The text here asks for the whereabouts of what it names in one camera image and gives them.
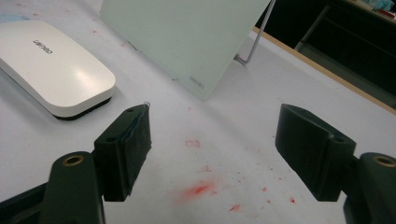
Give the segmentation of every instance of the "red smear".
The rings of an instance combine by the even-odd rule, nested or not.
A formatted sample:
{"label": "red smear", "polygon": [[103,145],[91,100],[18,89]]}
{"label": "red smear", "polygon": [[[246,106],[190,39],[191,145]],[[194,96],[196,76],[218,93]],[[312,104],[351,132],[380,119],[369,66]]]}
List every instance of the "red smear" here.
{"label": "red smear", "polygon": [[241,205],[240,204],[233,204],[233,206],[231,207],[230,210],[228,210],[229,212],[238,212],[241,209]]}
{"label": "red smear", "polygon": [[201,147],[201,143],[197,140],[186,141],[186,147]]}
{"label": "red smear", "polygon": [[182,192],[182,199],[183,201],[190,201],[197,199],[202,195],[209,194],[210,192],[211,192],[210,194],[213,195],[217,193],[215,191],[215,188],[216,188],[216,182],[214,181],[200,181],[195,186],[185,189]]}
{"label": "red smear", "polygon": [[294,200],[293,197],[290,197],[290,202],[291,202],[291,203],[296,203],[296,201]]}

